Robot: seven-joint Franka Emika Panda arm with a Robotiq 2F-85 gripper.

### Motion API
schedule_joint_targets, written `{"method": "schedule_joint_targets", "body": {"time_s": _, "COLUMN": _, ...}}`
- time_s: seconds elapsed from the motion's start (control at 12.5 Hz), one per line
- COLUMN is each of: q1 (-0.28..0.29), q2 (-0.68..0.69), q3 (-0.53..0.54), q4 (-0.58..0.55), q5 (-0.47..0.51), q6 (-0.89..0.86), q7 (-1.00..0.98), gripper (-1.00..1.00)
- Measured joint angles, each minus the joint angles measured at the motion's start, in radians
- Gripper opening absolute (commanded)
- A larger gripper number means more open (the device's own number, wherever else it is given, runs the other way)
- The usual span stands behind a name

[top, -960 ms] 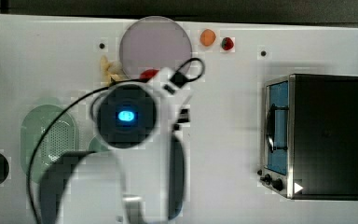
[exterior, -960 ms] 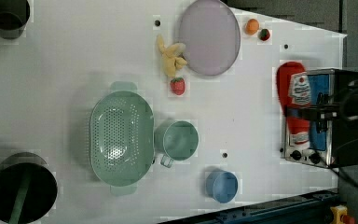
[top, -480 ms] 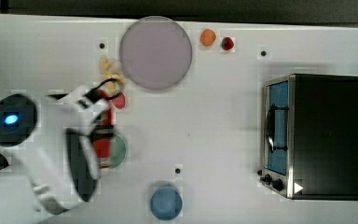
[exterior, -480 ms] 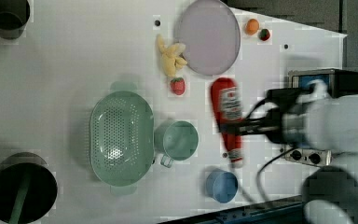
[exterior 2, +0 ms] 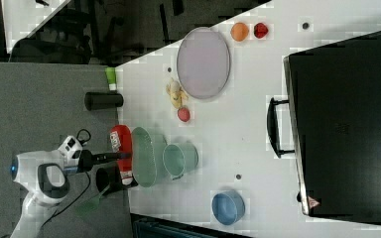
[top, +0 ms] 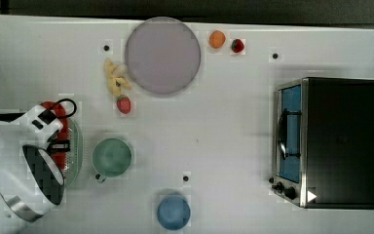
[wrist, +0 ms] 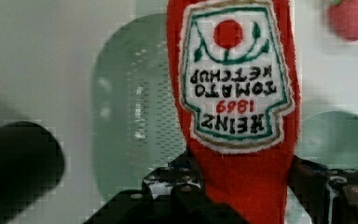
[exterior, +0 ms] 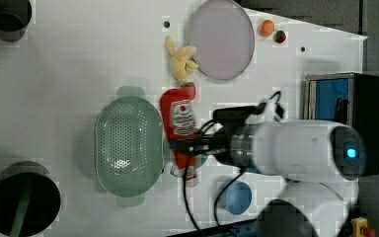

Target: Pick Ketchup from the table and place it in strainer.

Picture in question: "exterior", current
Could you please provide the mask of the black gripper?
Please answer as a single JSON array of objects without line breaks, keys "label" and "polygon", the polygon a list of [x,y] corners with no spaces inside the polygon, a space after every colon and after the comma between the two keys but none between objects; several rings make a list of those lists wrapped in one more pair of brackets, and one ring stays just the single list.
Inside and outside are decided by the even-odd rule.
[{"label": "black gripper", "polygon": [[233,136],[243,126],[239,119],[223,119],[213,121],[220,124],[221,128],[213,132],[208,138],[191,138],[170,140],[170,147],[184,155],[208,154],[224,165],[241,167],[236,155],[232,151],[231,143]]}]

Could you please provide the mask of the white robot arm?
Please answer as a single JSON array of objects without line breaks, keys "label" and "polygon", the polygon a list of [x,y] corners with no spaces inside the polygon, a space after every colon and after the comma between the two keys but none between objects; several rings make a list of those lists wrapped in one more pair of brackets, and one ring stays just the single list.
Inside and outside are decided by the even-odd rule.
[{"label": "white robot arm", "polygon": [[338,237],[366,163],[360,134],[327,120],[226,122],[213,134],[179,138],[171,146],[285,180],[257,217],[258,237]]}]

